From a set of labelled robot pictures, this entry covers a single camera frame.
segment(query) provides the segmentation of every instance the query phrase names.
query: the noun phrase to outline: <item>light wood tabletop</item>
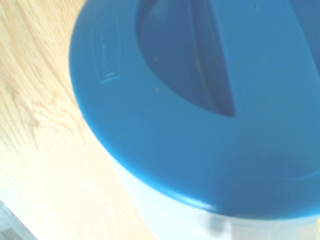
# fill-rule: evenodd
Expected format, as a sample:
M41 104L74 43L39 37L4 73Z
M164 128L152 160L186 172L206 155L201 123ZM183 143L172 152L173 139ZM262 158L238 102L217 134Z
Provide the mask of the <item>light wood tabletop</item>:
M78 108L84 0L0 0L0 199L39 240L155 240Z

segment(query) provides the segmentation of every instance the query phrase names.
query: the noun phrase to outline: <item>wood grain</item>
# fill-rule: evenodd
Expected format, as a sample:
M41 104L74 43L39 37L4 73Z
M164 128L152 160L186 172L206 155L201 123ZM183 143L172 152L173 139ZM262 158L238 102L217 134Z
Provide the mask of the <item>wood grain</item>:
M154 240L77 106L83 0L0 0L0 199L39 240Z

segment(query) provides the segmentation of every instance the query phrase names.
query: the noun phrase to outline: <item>wooden table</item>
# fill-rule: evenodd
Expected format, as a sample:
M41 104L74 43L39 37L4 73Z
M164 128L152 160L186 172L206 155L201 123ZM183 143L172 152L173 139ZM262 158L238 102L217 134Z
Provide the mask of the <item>wooden table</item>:
M155 240L78 108L84 0L0 0L0 199L39 240Z

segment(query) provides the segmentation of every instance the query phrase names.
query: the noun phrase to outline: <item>plastic container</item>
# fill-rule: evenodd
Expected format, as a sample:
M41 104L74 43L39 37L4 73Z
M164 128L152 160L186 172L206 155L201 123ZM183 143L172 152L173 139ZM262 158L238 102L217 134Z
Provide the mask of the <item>plastic container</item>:
M88 0L70 74L160 240L318 240L320 1Z

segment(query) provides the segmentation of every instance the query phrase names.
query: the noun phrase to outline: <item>blue plastic cap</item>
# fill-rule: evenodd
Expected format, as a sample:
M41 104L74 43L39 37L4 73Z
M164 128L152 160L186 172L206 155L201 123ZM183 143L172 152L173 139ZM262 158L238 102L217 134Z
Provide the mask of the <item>blue plastic cap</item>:
M76 99L108 152L173 199L318 215L319 13L304 0L88 0L70 47Z

